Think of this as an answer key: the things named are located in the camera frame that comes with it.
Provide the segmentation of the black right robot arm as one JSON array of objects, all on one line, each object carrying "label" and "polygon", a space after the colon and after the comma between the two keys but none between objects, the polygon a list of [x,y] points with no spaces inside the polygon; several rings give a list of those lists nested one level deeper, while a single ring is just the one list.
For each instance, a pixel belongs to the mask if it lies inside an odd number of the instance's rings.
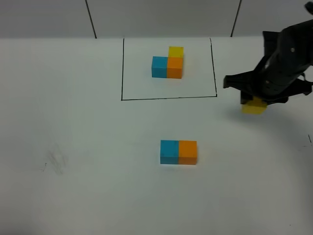
[{"label": "black right robot arm", "polygon": [[281,32],[264,31],[264,56],[254,70],[227,75],[223,88],[241,92],[241,104],[254,97],[267,105],[286,103],[289,97],[313,90],[305,71],[313,64],[312,20],[291,25]]}]

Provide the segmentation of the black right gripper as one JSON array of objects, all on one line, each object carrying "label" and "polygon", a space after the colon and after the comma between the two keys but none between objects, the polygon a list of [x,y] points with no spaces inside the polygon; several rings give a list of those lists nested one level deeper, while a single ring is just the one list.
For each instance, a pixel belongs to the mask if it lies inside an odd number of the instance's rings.
[{"label": "black right gripper", "polygon": [[273,53],[265,55],[252,71],[225,76],[223,87],[239,90],[241,104],[256,98],[265,104],[286,103],[291,96],[312,92],[313,83],[299,79],[311,65],[293,53]]}]

